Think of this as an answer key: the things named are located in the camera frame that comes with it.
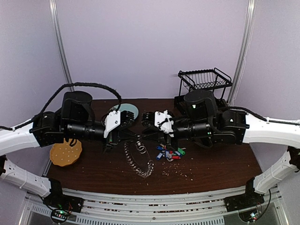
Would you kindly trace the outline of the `pile of tagged keys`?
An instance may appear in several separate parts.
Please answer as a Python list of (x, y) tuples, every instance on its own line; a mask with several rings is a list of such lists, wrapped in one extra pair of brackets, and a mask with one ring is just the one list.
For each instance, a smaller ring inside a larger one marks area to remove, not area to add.
[(167, 150), (166, 146), (159, 145), (156, 147), (156, 150), (159, 151), (158, 155), (156, 156), (156, 160), (160, 160), (165, 158), (167, 161), (172, 162), (174, 160), (181, 159), (185, 154), (186, 148), (178, 148), (177, 150)]

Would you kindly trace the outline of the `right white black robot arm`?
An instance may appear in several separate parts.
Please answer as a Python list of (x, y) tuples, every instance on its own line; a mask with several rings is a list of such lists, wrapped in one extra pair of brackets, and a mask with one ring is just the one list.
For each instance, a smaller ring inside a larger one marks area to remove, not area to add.
[(183, 98), (185, 114), (173, 116), (169, 111), (142, 115), (144, 136), (173, 150), (178, 141), (191, 140), (200, 146), (215, 143), (272, 143), (287, 146), (282, 157), (268, 170), (247, 181), (245, 192), (225, 198), (229, 207), (245, 207), (264, 201), (264, 195), (285, 177), (300, 170), (300, 123), (258, 115), (243, 107), (219, 107), (214, 94), (194, 90)]

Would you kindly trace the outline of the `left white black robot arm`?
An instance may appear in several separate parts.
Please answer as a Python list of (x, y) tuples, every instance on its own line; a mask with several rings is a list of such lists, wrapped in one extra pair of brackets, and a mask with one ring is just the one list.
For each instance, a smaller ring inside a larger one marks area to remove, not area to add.
[(1, 130), (0, 178), (41, 197), (49, 196), (50, 202), (57, 208), (65, 207), (67, 197), (62, 194), (57, 180), (30, 173), (12, 163), (6, 155), (75, 139), (100, 141), (107, 150), (134, 135), (128, 129), (135, 120), (133, 112), (115, 109), (100, 122), (95, 120), (91, 102), (92, 96), (87, 92), (66, 92), (58, 111), (43, 112), (37, 118), (26, 121), (23, 127)]

